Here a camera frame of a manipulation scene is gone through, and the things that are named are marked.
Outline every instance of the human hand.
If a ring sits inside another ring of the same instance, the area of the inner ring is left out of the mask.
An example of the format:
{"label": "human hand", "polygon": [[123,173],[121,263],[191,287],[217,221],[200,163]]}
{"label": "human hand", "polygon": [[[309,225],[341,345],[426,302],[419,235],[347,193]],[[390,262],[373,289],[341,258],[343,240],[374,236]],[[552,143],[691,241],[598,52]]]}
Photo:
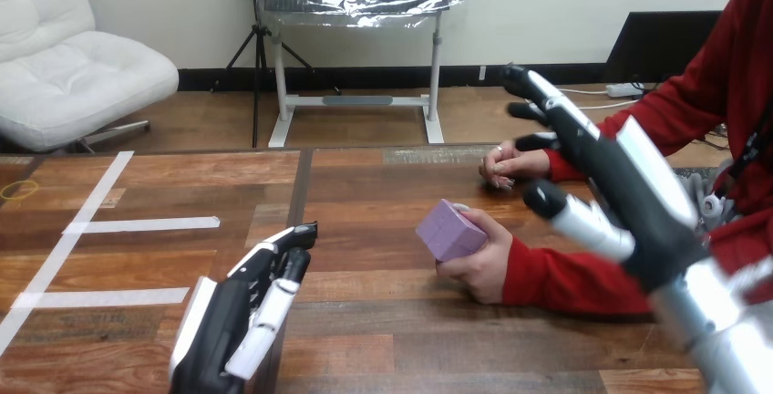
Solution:
{"label": "human hand", "polygon": [[512,234],[480,209],[464,204],[454,207],[486,233],[489,240],[475,254],[436,264],[438,276],[462,281],[475,299],[485,305],[501,303]]}
{"label": "human hand", "polygon": [[492,186],[509,190],[512,178],[542,178],[551,170],[551,161],[544,150],[522,152],[515,149],[512,140],[490,150],[478,167],[480,176]]}

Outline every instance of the robotic arm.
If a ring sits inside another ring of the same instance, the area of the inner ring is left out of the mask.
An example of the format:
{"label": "robotic arm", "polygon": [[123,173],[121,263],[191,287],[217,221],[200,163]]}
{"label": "robotic arm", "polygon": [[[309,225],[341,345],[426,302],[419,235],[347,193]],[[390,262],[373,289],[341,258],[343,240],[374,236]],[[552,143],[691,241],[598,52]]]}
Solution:
{"label": "robotic arm", "polygon": [[673,172],[636,120],[607,139],[539,74],[508,65],[505,89],[527,99],[514,117],[554,131],[516,140],[519,150],[553,148],[588,175],[624,228],[600,207],[536,181],[524,201],[559,231],[620,263],[649,296],[665,328],[695,361],[710,392],[773,392],[773,347],[696,236],[698,216]]}
{"label": "robotic arm", "polygon": [[201,277],[170,361],[170,394],[241,394],[271,348],[304,278],[316,223],[258,243],[216,283]]}

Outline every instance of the wooden tabletop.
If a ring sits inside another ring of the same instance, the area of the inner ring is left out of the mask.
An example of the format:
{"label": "wooden tabletop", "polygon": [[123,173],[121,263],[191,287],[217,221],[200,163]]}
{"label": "wooden tabletop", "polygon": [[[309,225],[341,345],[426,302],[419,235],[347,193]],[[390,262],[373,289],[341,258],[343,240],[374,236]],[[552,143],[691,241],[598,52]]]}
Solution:
{"label": "wooden tabletop", "polygon": [[[92,222],[216,216],[220,225],[82,234],[45,291],[184,288],[199,275],[222,280],[257,241],[317,220],[312,263],[281,347],[267,359],[275,366],[281,358],[276,392],[701,392],[698,374],[658,326],[482,306],[459,284],[436,278],[414,228],[440,198],[485,209],[530,246],[580,249],[530,213],[517,192],[480,188],[475,168],[487,149],[134,155]],[[9,189],[29,196],[0,205],[4,323],[115,159],[0,160],[3,182],[37,184]],[[579,183],[565,187],[590,198]],[[187,299],[33,305],[0,352],[0,392],[165,392]],[[271,368],[262,371],[270,378]],[[265,383],[273,389],[272,380]]]}

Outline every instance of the white stand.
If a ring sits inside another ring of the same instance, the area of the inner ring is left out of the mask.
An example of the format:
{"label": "white stand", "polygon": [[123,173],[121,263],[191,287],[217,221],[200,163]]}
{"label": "white stand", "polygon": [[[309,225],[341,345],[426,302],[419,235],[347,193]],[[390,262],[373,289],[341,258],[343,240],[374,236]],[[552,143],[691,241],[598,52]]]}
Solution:
{"label": "white stand", "polygon": [[424,124],[427,128],[427,140],[429,143],[443,143],[443,131],[440,128],[438,116],[438,83],[440,79],[440,13],[435,17],[435,32],[432,35],[432,73],[429,81],[429,95],[421,95],[419,98],[378,98],[378,102],[367,103],[367,97],[336,97],[337,100],[349,99],[351,102],[330,103],[328,97],[300,97],[287,95],[287,86],[284,83],[284,61],[282,58],[281,35],[273,36],[273,60],[276,68],[276,97],[279,99],[279,117],[273,127],[269,148],[282,148],[290,131],[290,123],[293,121],[295,107],[421,107],[424,115]]}

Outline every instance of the red sweater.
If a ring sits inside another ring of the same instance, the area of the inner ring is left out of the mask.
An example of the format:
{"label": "red sweater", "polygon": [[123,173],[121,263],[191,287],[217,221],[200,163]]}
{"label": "red sweater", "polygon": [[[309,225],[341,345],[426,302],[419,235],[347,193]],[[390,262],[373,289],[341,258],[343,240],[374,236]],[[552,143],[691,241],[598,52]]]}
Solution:
{"label": "red sweater", "polygon": [[[730,0],[706,45],[681,77],[671,78],[599,124],[607,137],[634,116],[655,146],[670,155],[727,123],[734,158],[743,150],[773,97],[773,0]],[[771,253],[773,246],[773,152],[749,165],[729,197],[746,217],[711,233],[711,250],[732,274]],[[554,181],[582,174],[557,152],[549,152]],[[773,298],[773,280],[747,295],[751,303]],[[529,249],[513,240],[503,288],[508,305],[540,306],[573,313],[642,314],[649,305],[623,269],[595,254]]]}

